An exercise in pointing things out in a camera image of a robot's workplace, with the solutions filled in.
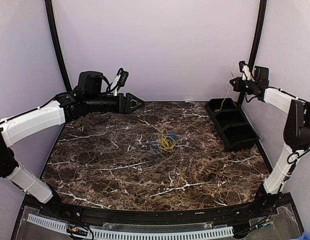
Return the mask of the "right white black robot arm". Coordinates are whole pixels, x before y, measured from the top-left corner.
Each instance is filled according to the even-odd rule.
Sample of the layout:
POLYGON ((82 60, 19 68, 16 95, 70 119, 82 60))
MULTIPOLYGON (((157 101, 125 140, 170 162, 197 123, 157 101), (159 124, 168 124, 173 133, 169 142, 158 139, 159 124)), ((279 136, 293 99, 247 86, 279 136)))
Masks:
POLYGON ((256 193, 256 201, 250 205, 250 213, 261 217, 270 208, 268 199, 282 192, 300 159, 310 151, 310 101, 270 86, 267 67, 256 66, 254 70, 250 70, 248 64, 240 61, 239 70, 242 76, 230 80, 235 92, 251 95, 287 116, 281 155, 256 193))

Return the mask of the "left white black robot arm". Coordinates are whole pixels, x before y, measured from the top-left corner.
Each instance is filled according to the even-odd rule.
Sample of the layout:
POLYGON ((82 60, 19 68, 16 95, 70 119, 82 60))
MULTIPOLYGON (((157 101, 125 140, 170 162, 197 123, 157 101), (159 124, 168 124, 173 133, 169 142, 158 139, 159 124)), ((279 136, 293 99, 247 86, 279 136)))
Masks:
POLYGON ((68 124, 90 113, 130 114, 145 102, 131 93, 120 93, 129 73, 120 68, 113 82, 103 73, 84 71, 77 86, 55 95, 45 104, 26 112, 0 119, 0 178, 8 179, 23 192, 32 195, 55 218, 62 218, 65 206, 52 188, 15 159, 11 147, 45 129, 68 124))

